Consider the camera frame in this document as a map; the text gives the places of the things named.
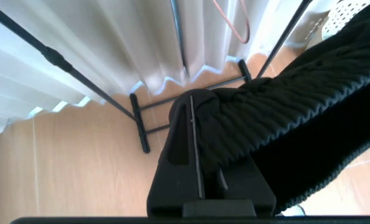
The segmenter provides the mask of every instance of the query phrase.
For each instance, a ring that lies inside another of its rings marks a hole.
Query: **hanging cord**
[[[227,15],[225,15],[225,13],[223,12],[223,10],[221,9],[220,5],[217,3],[216,0],[213,0],[214,4],[216,5],[217,9],[220,11],[222,17],[225,19],[225,21],[227,22],[229,28],[234,32],[234,34],[236,35],[236,37],[239,39],[239,41],[243,44],[247,44],[247,42],[250,40],[250,24],[249,24],[249,17],[247,15],[247,10],[246,10],[246,5],[245,5],[245,2],[244,0],[240,0],[240,3],[242,4],[242,9],[243,9],[243,13],[245,15],[245,19],[246,19],[246,29],[247,29],[247,33],[246,33],[246,38],[245,39],[242,39],[242,37],[239,35],[239,33],[236,31],[234,25],[232,25],[232,23],[230,22],[230,20],[228,19]]]

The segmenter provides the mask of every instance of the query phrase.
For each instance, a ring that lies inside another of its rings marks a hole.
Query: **curtain fold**
[[[245,36],[240,2],[217,2]],[[312,26],[305,24],[317,18],[309,19],[311,14],[327,12],[335,2],[313,1],[288,43],[302,39],[293,44],[306,45]],[[245,3],[247,44],[237,40],[210,0],[0,0],[0,10],[103,91],[129,94],[140,84],[152,93],[167,80],[184,85],[202,68],[221,70],[229,58],[269,53],[301,0]],[[8,120],[88,100],[101,98],[0,24],[0,132]]]

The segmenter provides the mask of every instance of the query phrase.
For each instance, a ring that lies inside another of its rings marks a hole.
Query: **wooden floor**
[[[296,55],[282,49],[264,76],[274,77]],[[265,59],[258,54],[247,62],[252,75]],[[204,72],[185,87],[168,82],[158,96],[144,87],[136,94],[146,105],[239,74],[235,63],[227,63],[222,74]],[[114,98],[131,109],[128,96]],[[143,111],[146,129],[168,124],[170,107]],[[167,134],[167,129],[150,134],[151,153],[144,154],[136,124],[96,102],[9,125],[0,134],[0,223],[26,216],[146,216],[146,196]],[[302,205],[309,215],[370,214],[370,150]]]

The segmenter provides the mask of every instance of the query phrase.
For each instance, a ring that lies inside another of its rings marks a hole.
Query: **black metal rack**
[[[308,7],[308,5],[312,2],[312,0],[302,0],[301,4],[299,5],[298,9],[294,13],[292,19],[286,26],[286,29],[283,31],[282,35],[280,36],[278,42],[275,44],[274,48],[272,49],[270,55],[268,56],[267,60],[265,61],[263,67],[257,74],[257,78],[260,78],[268,66],[270,65],[273,58],[276,56],[277,52],[279,51],[280,47],[283,45],[284,41],[286,41],[287,37],[289,36],[290,32],[293,30],[294,26],[300,19],[301,15],[304,13],[305,9]],[[20,38],[25,40],[27,43],[32,45],[35,49],[37,49],[51,64],[58,66],[63,71],[71,74],[74,78],[76,78],[78,81],[83,83],[85,86],[87,86],[89,89],[94,91],[96,94],[101,96],[103,99],[105,99],[107,102],[111,103],[115,108],[119,109],[121,112],[126,114],[128,117],[133,119],[136,122],[136,125],[138,127],[138,133],[140,135],[142,150],[145,153],[150,152],[149,143],[147,139],[147,135],[169,128],[169,124],[157,127],[150,130],[145,130],[145,126],[143,124],[141,111],[147,110],[150,108],[153,108],[155,106],[159,106],[165,103],[168,103],[170,101],[175,100],[177,97],[168,98],[166,100],[162,100],[156,103],[152,103],[150,105],[146,106],[139,106],[138,99],[135,94],[130,95],[131,104],[133,107],[133,113],[129,112],[127,109],[125,109],[122,105],[117,103],[112,97],[110,97],[107,93],[105,93],[103,90],[101,90],[99,87],[97,87],[94,83],[92,83],[87,77],[82,75],[78,70],[76,70],[64,57],[56,50],[45,46],[42,42],[37,40],[33,35],[28,33],[23,27],[21,27],[19,24],[17,24],[15,21],[13,21],[10,17],[8,17],[5,13],[3,13],[0,10],[0,23],[7,27],[9,30],[11,30],[13,33],[18,35]],[[250,82],[252,80],[251,74],[247,70],[247,66],[244,62],[244,60],[240,60],[238,63],[238,66],[240,68],[240,72],[242,73],[241,77],[233,78],[231,80],[227,80],[222,83],[218,83],[212,86],[206,87],[207,89],[213,89],[217,88],[226,84],[230,84],[239,80],[245,80],[246,82]]]

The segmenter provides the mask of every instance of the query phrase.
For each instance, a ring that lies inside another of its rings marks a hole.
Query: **white curtain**
[[[244,36],[240,2],[217,2]],[[248,44],[211,0],[0,0],[0,10],[108,94],[129,94],[140,84],[157,92],[167,80],[192,82],[201,68],[220,70],[228,58],[269,53],[300,2],[245,0]],[[306,45],[335,2],[313,1],[287,43]],[[0,132],[9,120],[89,100],[101,98],[0,24]]]

